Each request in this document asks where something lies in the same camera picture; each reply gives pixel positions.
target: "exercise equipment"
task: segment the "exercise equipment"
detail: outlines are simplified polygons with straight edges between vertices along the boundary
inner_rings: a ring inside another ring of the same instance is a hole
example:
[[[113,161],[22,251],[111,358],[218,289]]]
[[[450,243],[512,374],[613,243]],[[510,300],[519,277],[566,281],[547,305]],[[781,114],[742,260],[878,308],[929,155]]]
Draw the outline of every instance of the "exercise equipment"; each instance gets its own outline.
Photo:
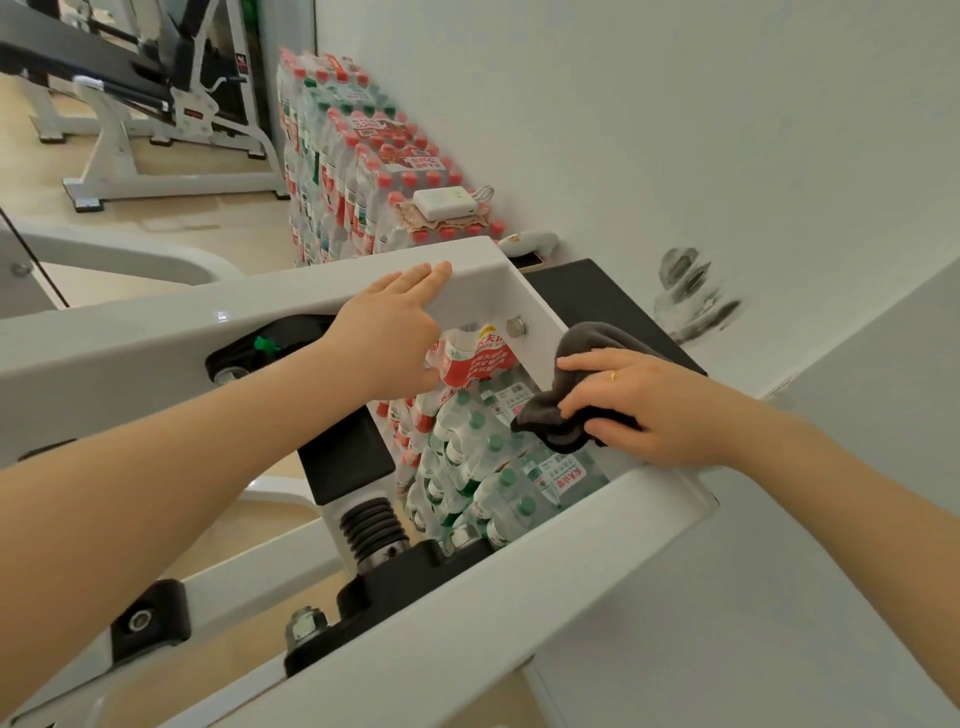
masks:
[[[276,151],[257,124],[238,0],[162,0],[160,8],[156,44],[100,24],[99,30],[135,44],[134,52],[13,0],[0,0],[0,70],[25,76],[25,91],[43,109],[39,117],[58,123],[48,91],[26,87],[27,80],[48,76],[70,82],[77,98],[96,114],[97,142],[84,171],[63,180],[74,208],[89,212],[103,209],[104,200],[233,192],[273,191],[287,199]],[[220,9],[229,19],[232,58],[210,40]],[[131,110],[147,119],[133,118]],[[93,131],[89,122],[69,123],[79,131]],[[51,133],[56,138],[56,128]],[[132,135],[150,135],[163,145],[179,139],[246,149],[252,156],[262,155],[270,170],[143,174],[133,157]]]

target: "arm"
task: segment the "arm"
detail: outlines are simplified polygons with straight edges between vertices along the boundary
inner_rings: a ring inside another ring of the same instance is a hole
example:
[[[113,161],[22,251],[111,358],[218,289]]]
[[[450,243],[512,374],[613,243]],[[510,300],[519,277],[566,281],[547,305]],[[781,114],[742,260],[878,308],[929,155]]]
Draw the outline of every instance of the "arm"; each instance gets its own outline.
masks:
[[[280,458],[367,401],[432,389],[438,374],[423,360],[440,331],[422,306],[449,275],[441,264],[381,279],[344,305],[319,342],[0,472],[0,716],[109,626]]]
[[[662,466],[723,465],[749,476],[820,543],[960,707],[960,519],[873,470],[819,429],[652,356],[562,359],[596,371],[561,402],[636,418],[593,420],[608,445]]]

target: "black pad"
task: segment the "black pad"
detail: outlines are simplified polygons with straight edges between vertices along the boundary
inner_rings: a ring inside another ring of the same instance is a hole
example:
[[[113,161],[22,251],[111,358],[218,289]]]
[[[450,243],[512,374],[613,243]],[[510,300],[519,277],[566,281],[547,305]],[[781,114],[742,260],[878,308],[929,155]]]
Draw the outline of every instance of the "black pad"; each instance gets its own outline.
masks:
[[[89,76],[111,96],[163,109],[173,105],[158,63],[42,12],[0,0],[0,71],[47,73],[66,81]]]

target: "forearm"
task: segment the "forearm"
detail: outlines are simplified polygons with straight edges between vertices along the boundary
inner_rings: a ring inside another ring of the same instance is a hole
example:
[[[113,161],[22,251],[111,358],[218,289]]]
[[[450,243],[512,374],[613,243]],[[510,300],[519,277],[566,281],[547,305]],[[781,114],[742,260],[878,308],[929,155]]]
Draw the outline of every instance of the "forearm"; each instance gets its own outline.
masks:
[[[776,415],[736,464],[824,547],[960,706],[960,519]]]
[[[297,352],[2,471],[0,553],[17,557],[0,561],[0,718],[126,609],[252,479],[362,404],[353,369],[335,352]]]

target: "tile floor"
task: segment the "tile floor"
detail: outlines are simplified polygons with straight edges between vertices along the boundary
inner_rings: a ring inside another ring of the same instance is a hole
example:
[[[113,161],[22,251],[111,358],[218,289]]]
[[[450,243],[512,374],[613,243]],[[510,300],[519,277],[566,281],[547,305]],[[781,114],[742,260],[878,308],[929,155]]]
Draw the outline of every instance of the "tile floor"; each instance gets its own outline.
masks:
[[[69,100],[61,102],[71,112],[85,109]],[[92,144],[92,138],[81,137],[70,138],[62,145],[40,144],[16,81],[0,76],[0,204],[14,222],[29,217],[49,223],[149,234],[158,240],[193,245],[221,255],[248,275],[291,267],[287,204],[270,193],[108,202],[103,212],[78,215],[63,192],[60,179],[81,172]],[[242,153],[196,145],[175,144],[171,149],[163,149],[138,140],[134,148],[141,169],[156,174],[241,171],[259,163]],[[180,287],[176,283],[63,266],[49,266],[48,270],[71,305],[159,295]],[[302,476],[295,455],[277,463],[269,473]],[[311,518],[310,512],[296,506],[238,501],[183,554],[170,574],[183,578]],[[342,574],[331,577],[212,643],[195,649],[182,648],[176,661],[116,694],[102,728],[153,728],[273,658],[283,650],[283,627],[290,613],[310,603],[335,614],[334,598],[344,583]],[[545,728],[518,673],[504,678],[448,726],[492,728],[500,723],[512,728]]]

